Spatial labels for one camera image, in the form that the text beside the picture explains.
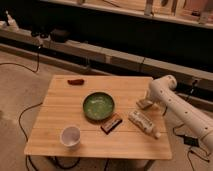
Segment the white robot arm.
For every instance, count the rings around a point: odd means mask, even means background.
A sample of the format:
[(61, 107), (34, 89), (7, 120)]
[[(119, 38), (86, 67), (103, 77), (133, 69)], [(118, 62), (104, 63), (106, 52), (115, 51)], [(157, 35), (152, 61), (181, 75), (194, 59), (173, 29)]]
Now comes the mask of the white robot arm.
[(146, 98), (153, 103), (162, 101), (213, 152), (213, 119), (176, 95), (176, 87), (172, 75), (154, 79), (149, 83)]

